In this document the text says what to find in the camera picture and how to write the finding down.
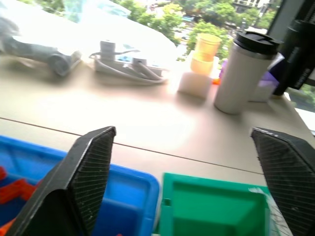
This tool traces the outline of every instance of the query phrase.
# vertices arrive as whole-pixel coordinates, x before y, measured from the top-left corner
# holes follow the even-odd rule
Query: yellow cup
[[[213,67],[213,57],[207,53],[194,52],[190,68],[201,75],[209,75]]]
[[[200,33],[197,36],[195,51],[203,52],[214,57],[220,46],[221,39],[217,36],[208,33]]]

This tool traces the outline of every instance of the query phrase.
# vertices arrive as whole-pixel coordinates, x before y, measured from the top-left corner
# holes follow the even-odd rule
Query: white travel mug
[[[278,46],[279,42],[267,35],[239,33],[230,50],[215,107],[228,114],[240,113],[277,55]]]

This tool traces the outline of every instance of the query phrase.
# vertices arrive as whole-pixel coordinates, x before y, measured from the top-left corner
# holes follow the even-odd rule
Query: blue plastic bin
[[[8,177],[0,187],[25,178],[36,184],[66,152],[0,136],[0,166]],[[159,184],[150,174],[111,164],[94,236],[150,236],[158,202]],[[25,201],[0,205],[0,226],[13,219]]]

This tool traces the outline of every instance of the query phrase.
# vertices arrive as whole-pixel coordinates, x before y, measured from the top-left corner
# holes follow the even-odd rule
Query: green plastic bin
[[[268,204],[251,187],[164,174],[161,236],[267,236]]]

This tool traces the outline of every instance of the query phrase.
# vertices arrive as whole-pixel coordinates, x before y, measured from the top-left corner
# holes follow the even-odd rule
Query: building
[[[245,10],[256,7],[260,12],[264,13],[268,5],[274,0],[234,0],[234,7],[237,13],[243,13]]]

